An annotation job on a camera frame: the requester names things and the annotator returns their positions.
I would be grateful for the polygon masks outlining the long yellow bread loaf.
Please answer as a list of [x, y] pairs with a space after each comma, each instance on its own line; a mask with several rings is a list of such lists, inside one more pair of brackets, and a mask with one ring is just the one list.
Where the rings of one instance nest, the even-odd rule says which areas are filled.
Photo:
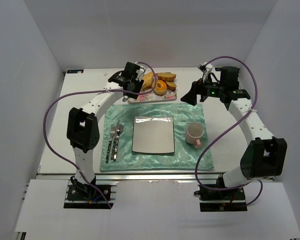
[[143, 84], [142, 84], [142, 90], [143, 91], [149, 91], [150, 89], [153, 88], [154, 86], [154, 82], [155, 82], [155, 77], [154, 74], [152, 72], [149, 72], [147, 74], [145, 74], [142, 77], [143, 80]]

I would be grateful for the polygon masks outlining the metal serving tongs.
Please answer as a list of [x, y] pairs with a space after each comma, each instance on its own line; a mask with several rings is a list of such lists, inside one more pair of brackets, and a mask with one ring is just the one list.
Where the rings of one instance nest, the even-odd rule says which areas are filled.
[[128, 100], [129, 100], [129, 97], [127, 95], [124, 95], [122, 98], [122, 102], [125, 103]]

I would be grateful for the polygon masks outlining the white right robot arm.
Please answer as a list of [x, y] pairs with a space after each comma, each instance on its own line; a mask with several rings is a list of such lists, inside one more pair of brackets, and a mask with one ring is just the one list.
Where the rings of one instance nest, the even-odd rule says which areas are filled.
[[200, 102], [208, 97], [218, 98], [237, 121], [247, 142], [239, 166], [219, 177], [217, 189], [235, 189], [252, 180], [281, 175], [288, 144], [284, 138], [275, 137], [254, 110], [249, 93], [239, 87], [239, 69], [219, 67], [219, 79], [211, 64], [201, 65], [199, 69], [203, 73], [202, 78], [192, 83], [181, 101], [195, 106], [197, 96], [200, 96]]

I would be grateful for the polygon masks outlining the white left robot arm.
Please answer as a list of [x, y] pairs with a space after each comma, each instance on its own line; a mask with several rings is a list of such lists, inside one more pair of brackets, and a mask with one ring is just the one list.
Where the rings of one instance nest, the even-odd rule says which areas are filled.
[[98, 123], [106, 111], [123, 96], [137, 98], [141, 91], [142, 77], [146, 71], [139, 64], [127, 62], [124, 70], [112, 75], [104, 92], [98, 93], [89, 103], [81, 108], [73, 107], [68, 115], [66, 137], [74, 151], [75, 164], [78, 166], [71, 183], [87, 192], [90, 184], [95, 184], [93, 169], [93, 149], [100, 139]]

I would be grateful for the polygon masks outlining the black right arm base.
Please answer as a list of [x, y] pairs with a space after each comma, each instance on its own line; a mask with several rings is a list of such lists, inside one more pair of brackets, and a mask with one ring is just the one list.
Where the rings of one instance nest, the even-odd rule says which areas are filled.
[[243, 189], [212, 191], [202, 186], [193, 193], [199, 198], [201, 212], [246, 212], [246, 196]]

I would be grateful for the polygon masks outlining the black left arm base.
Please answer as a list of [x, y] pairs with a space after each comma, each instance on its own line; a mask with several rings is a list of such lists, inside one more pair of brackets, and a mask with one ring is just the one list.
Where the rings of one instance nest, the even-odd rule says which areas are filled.
[[114, 184], [96, 184], [91, 182], [101, 193], [86, 183], [78, 182], [72, 176], [66, 188], [64, 209], [98, 209], [109, 210], [116, 199], [117, 186]]

